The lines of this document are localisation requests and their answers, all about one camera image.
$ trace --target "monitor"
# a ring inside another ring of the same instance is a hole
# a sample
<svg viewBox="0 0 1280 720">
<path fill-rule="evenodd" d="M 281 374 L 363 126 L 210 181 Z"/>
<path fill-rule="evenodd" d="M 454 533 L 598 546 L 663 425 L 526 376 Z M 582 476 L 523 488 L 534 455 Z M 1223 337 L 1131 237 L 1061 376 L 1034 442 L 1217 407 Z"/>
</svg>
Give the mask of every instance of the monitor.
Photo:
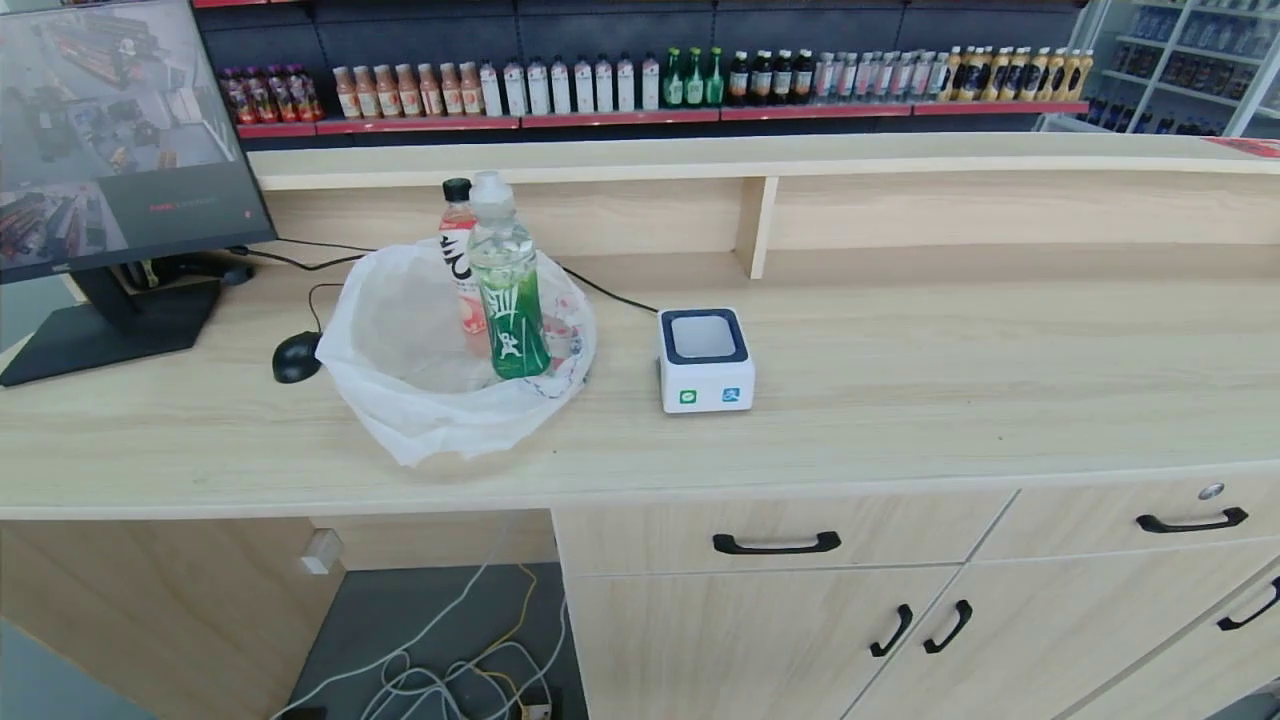
<svg viewBox="0 0 1280 720">
<path fill-rule="evenodd" d="M 0 15 L 0 283 L 88 299 L 0 384 L 193 346 L 219 283 L 131 295 L 111 266 L 275 238 L 188 0 Z"/>
</svg>

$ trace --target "black drawer handle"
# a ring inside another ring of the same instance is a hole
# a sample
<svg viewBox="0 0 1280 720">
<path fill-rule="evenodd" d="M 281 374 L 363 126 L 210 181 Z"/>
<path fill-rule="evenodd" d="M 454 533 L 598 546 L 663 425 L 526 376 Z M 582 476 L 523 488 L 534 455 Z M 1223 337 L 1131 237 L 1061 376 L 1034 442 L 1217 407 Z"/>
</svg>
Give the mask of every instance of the black drawer handle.
<svg viewBox="0 0 1280 720">
<path fill-rule="evenodd" d="M 818 533 L 817 542 L 804 547 L 742 547 L 733 536 L 716 533 L 712 536 L 712 546 L 724 555 L 810 555 L 831 552 L 840 547 L 840 534 L 835 530 Z"/>
<path fill-rule="evenodd" d="M 1275 597 L 1271 598 L 1271 602 L 1263 605 L 1257 612 L 1249 615 L 1248 618 L 1240 620 L 1239 623 L 1231 620 L 1230 618 L 1222 618 L 1221 620 L 1217 621 L 1217 628 L 1224 633 L 1229 633 L 1231 630 L 1239 630 L 1240 628 L 1261 618 L 1262 614 L 1266 612 L 1267 610 L 1275 607 L 1276 603 L 1280 602 L 1280 578 L 1271 580 L 1271 587 L 1276 591 L 1276 594 Z"/>
<path fill-rule="evenodd" d="M 1138 515 L 1138 527 L 1148 533 L 1198 533 L 1201 530 L 1221 530 L 1222 528 L 1234 528 L 1240 523 L 1249 519 L 1249 514 L 1244 511 L 1243 507 L 1228 507 L 1222 511 L 1226 515 L 1226 520 L 1221 523 L 1208 523 L 1206 525 L 1167 525 L 1160 518 L 1155 515 Z"/>
<path fill-rule="evenodd" d="M 933 638 L 924 641 L 924 652 L 929 655 L 937 655 L 943 650 L 946 650 L 947 646 L 951 644 L 951 641 L 956 639 L 956 635 L 960 634 L 960 630 L 963 630 L 964 626 L 969 624 L 969 620 L 973 619 L 973 606 L 969 605 L 968 600 L 961 600 L 960 602 L 956 602 L 956 612 L 960 614 L 960 621 L 956 623 L 955 628 L 951 628 L 951 634 L 943 638 L 941 643 L 933 642 Z"/>
<path fill-rule="evenodd" d="M 888 644 L 881 646 L 881 643 L 878 642 L 872 643 L 872 657 L 884 657 L 886 655 L 888 655 L 888 651 L 893 650 L 893 646 L 897 644 L 897 641 L 902 639 L 902 635 L 906 634 L 906 629 L 911 626 L 913 618 L 915 618 L 915 615 L 911 614 L 910 605 L 906 605 L 905 602 L 902 605 L 899 605 L 897 630 L 895 630 L 893 637 L 888 639 Z"/>
</svg>

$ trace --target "monitor screen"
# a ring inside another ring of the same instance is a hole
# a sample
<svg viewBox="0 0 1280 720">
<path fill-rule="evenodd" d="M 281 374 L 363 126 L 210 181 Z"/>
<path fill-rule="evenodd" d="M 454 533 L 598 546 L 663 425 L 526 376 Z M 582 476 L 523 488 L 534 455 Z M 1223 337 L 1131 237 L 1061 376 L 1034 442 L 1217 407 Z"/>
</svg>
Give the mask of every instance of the monitor screen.
<svg viewBox="0 0 1280 720">
<path fill-rule="evenodd" d="M 0 15 L 0 283 L 275 238 L 187 0 Z"/>
</svg>

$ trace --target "black bottle cap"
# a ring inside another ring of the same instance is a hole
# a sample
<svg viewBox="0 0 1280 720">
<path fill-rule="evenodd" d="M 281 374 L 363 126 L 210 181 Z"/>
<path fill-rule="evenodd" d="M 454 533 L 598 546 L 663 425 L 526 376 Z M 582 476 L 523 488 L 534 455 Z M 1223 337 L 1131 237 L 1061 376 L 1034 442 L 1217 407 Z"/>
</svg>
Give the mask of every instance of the black bottle cap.
<svg viewBox="0 0 1280 720">
<path fill-rule="evenodd" d="M 444 200 L 449 202 L 471 201 L 471 181 L 467 178 L 449 178 L 444 181 Z"/>
</svg>

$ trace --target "computer mouse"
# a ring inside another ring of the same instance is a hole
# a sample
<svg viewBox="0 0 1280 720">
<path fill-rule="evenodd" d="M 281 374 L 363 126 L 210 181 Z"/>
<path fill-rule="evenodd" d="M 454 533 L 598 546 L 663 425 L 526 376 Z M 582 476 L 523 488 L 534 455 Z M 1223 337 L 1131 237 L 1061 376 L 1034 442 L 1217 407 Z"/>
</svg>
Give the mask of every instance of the computer mouse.
<svg viewBox="0 0 1280 720">
<path fill-rule="evenodd" d="M 271 374 L 278 383 L 301 383 L 320 370 L 316 346 L 320 333 L 307 331 L 285 338 L 271 355 Z"/>
</svg>

